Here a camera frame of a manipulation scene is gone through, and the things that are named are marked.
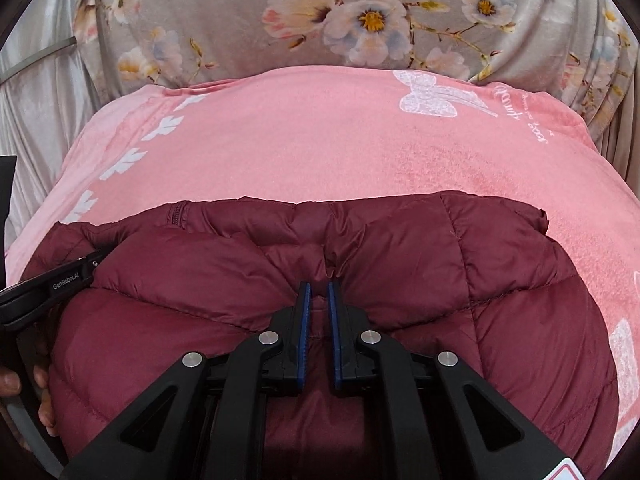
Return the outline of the pink fleece blanket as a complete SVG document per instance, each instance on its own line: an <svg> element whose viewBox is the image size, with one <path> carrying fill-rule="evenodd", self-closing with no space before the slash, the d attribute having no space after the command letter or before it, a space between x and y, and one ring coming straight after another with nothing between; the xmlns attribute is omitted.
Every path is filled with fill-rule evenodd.
<svg viewBox="0 0 640 480"><path fill-rule="evenodd" d="M100 224L178 200L303 203L458 190L544 210L603 314L618 412L610 462L639 418L639 202L582 118L547 93L416 70L308 66L102 107L8 251L17 282L56 222Z"/></svg>

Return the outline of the beige curtain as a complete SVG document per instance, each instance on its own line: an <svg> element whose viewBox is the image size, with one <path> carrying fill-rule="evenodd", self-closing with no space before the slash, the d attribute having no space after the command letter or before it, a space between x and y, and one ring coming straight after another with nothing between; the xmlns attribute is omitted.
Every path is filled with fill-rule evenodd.
<svg viewBox="0 0 640 480"><path fill-rule="evenodd" d="M628 93L597 143L601 155L639 196L639 95Z"/></svg>

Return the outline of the maroon puffer jacket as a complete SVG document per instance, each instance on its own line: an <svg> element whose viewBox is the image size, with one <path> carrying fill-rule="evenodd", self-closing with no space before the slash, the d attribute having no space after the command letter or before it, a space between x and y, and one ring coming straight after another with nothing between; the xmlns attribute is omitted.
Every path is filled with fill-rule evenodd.
<svg viewBox="0 0 640 480"><path fill-rule="evenodd" d="M78 454L183 353L221 356L311 284L304 393L272 401L266 448L300 474L361 467L361 404L330 393L326 292L411 352L464 359L594 479L618 415L599 307L536 207L461 192L299 205L180 202L113 223L57 224L32 278L102 250L62 313L49 370L58 431Z"/></svg>

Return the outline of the silver grey curtain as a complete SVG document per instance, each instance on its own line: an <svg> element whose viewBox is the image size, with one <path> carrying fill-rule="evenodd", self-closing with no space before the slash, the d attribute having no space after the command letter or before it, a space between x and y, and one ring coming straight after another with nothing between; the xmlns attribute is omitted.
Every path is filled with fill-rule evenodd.
<svg viewBox="0 0 640 480"><path fill-rule="evenodd" d="M104 0L32 0L1 49L1 73L65 38L77 44L1 84L1 151L17 158L6 242L51 192L82 128L104 104L96 82Z"/></svg>

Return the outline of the grey floral bedsheet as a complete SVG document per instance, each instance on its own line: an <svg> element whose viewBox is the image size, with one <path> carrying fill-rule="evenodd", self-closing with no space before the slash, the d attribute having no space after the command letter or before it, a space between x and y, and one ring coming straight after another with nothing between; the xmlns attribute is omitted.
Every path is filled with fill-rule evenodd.
<svg viewBox="0 0 640 480"><path fill-rule="evenodd" d="M639 43L612 0L104 0L111 100L308 64L427 70L544 91L600 139L639 94Z"/></svg>

